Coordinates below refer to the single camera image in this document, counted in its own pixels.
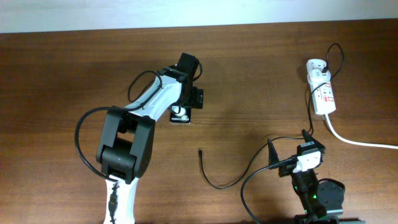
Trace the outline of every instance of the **robotic arm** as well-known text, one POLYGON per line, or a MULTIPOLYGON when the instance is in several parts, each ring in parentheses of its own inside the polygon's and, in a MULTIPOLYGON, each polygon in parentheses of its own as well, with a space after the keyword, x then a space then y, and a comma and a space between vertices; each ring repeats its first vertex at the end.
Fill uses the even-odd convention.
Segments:
MULTIPOLYGON (((203 108, 203 90, 193 86, 198 66, 197 58, 183 53, 176 65, 156 73, 152 86, 136 101, 124 109, 108 110, 96 154, 103 177, 107 178, 109 201, 104 223, 135 222, 133 209, 137 182, 149 165, 156 121, 169 106, 180 108, 179 111, 181 108, 203 108), (118 133, 134 134, 133 142, 119 138, 118 133)), ((78 141, 76 148, 83 162, 90 167, 81 155, 78 141)))

